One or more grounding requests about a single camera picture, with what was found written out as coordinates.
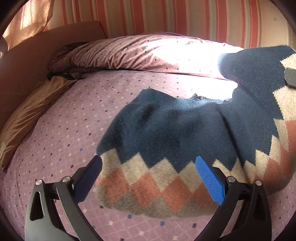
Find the purple dotted folded duvet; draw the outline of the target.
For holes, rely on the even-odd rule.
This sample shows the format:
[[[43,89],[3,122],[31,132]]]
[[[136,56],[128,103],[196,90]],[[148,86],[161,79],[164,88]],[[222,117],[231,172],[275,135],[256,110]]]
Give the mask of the purple dotted folded duvet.
[[[241,47],[169,34],[123,36],[65,45],[48,62],[50,73],[128,69],[223,79],[220,59]]]

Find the orange sheer curtain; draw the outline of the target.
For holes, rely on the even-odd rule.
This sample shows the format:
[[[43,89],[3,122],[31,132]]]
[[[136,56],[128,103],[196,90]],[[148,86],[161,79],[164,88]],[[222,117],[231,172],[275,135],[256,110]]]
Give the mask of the orange sheer curtain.
[[[54,0],[28,1],[16,13],[3,38],[8,50],[43,32],[53,15]]]

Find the purple dotted bed sheet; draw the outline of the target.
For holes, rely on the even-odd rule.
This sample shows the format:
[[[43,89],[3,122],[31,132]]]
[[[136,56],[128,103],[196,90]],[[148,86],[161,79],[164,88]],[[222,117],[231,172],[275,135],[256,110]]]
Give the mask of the purple dotted bed sheet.
[[[236,87],[227,80],[131,70],[85,75],[40,117],[1,176],[1,206],[11,226],[24,235],[36,180],[57,182],[86,166],[113,118],[141,90],[224,100]],[[210,220],[209,216],[163,220],[133,216],[104,208],[94,191],[80,208],[104,240],[194,240]]]

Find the tan satin pillow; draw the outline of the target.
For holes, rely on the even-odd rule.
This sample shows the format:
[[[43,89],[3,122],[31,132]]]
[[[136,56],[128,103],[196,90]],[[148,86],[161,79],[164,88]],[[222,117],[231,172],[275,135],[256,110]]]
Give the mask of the tan satin pillow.
[[[39,118],[76,80],[61,76],[43,79],[35,90],[11,114],[1,130],[1,169],[5,170],[26,135]]]

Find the navy argyle knit sweater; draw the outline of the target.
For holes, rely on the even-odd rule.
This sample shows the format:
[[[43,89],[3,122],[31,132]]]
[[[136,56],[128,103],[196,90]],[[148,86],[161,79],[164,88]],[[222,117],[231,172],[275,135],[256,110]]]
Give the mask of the navy argyle knit sweater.
[[[155,218],[214,213],[198,156],[240,182],[260,180],[269,195],[284,189],[295,173],[295,89],[286,70],[295,70],[292,48],[252,48],[220,59],[220,73],[238,85],[228,101],[141,91],[97,147],[101,204]]]

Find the brown padded headboard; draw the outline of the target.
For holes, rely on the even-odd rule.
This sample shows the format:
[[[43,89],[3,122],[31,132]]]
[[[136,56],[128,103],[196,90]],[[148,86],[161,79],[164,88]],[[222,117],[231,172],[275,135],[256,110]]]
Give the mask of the brown padded headboard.
[[[31,37],[1,58],[1,127],[48,74],[48,61],[62,47],[105,39],[98,21],[54,28]]]

